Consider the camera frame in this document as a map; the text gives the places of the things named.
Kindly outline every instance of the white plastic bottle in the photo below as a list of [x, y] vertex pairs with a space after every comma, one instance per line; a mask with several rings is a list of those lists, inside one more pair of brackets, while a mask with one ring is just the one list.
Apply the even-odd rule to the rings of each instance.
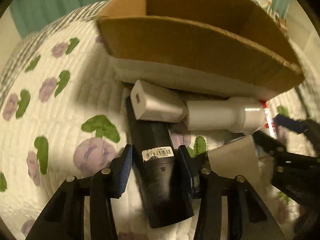
[[233, 97], [225, 101], [187, 101], [188, 130], [227, 129], [252, 134], [264, 124], [265, 111], [254, 98]]

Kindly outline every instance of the green leaf pattern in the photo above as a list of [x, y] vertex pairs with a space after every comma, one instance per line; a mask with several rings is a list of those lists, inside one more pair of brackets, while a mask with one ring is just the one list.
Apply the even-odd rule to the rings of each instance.
[[120, 135], [117, 128], [103, 114], [89, 118], [82, 124], [81, 130], [89, 133], [96, 131], [96, 137], [106, 137], [115, 143], [120, 141]]
[[23, 89], [20, 92], [21, 99], [18, 101], [18, 109], [16, 112], [16, 119], [21, 118], [24, 113], [26, 112], [26, 109], [30, 102], [30, 93], [28, 90]]
[[40, 60], [41, 55], [38, 55], [37, 57], [35, 57], [30, 64], [28, 65], [28, 67], [26, 68], [26, 70], [24, 71], [25, 73], [34, 70], [35, 67], [37, 66], [39, 60]]
[[78, 38], [70, 39], [70, 44], [67, 48], [66, 55], [69, 55], [73, 51], [73, 49], [78, 45], [79, 42], [80, 41]]
[[57, 89], [54, 92], [54, 97], [62, 92], [62, 90], [66, 87], [70, 79], [70, 72], [68, 70], [61, 71], [59, 75], [60, 80], [57, 82]]
[[278, 197], [280, 199], [282, 199], [286, 204], [289, 203], [289, 201], [291, 200], [291, 198], [289, 198], [286, 194], [284, 194], [282, 191], [278, 192]]
[[285, 117], [289, 118], [289, 110], [287, 107], [283, 106], [283, 105], [279, 105], [277, 106], [277, 111], [279, 114], [284, 115]]
[[46, 137], [39, 136], [35, 140], [35, 147], [38, 149], [37, 159], [39, 160], [40, 172], [41, 174], [47, 174], [48, 168], [48, 152], [49, 152], [49, 143]]
[[205, 153], [207, 151], [207, 144], [202, 136], [198, 136], [195, 140], [195, 145], [192, 148], [187, 147], [188, 153], [192, 158], [195, 158], [199, 154]]
[[5, 176], [2, 172], [0, 172], [0, 192], [5, 192], [7, 189], [7, 181], [5, 179]]

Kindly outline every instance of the white quilt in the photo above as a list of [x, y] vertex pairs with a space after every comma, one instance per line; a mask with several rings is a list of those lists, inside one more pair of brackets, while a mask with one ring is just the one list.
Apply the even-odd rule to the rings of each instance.
[[[109, 57], [95, 23], [76, 21], [41, 44], [10, 88], [0, 115], [0, 216], [17, 240], [25, 239], [66, 176], [94, 174], [128, 142], [124, 99], [130, 91], [117, 80]], [[297, 97], [290, 102], [284, 98], [271, 101], [274, 111], [279, 104], [293, 104], [293, 112], [303, 112]], [[292, 117], [305, 118], [303, 114]], [[105, 125], [93, 127], [101, 122]], [[191, 134], [177, 124], [171, 127], [171, 136], [174, 144], [191, 148], [203, 137], [211, 150], [233, 135], [228, 131]], [[292, 151], [299, 147], [293, 144]], [[112, 200], [119, 239], [192, 239], [199, 203], [193, 202], [194, 217], [151, 229], [131, 172], [126, 192]], [[88, 223], [86, 202], [86, 239], [90, 238]]]

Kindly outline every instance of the cardboard box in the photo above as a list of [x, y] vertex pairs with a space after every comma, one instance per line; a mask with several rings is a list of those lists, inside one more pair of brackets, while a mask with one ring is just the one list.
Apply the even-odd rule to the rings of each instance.
[[269, 100], [304, 79], [287, 39], [250, 0], [111, 0], [97, 26], [124, 82]]

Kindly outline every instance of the wall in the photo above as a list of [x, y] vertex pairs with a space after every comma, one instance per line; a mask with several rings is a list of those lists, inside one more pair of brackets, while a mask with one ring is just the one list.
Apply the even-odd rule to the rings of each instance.
[[320, 74], [320, 38], [297, 0], [290, 3], [286, 20], [289, 37], [305, 52]]
[[11, 52], [20, 41], [21, 37], [8, 8], [0, 18], [0, 72], [4, 68]]

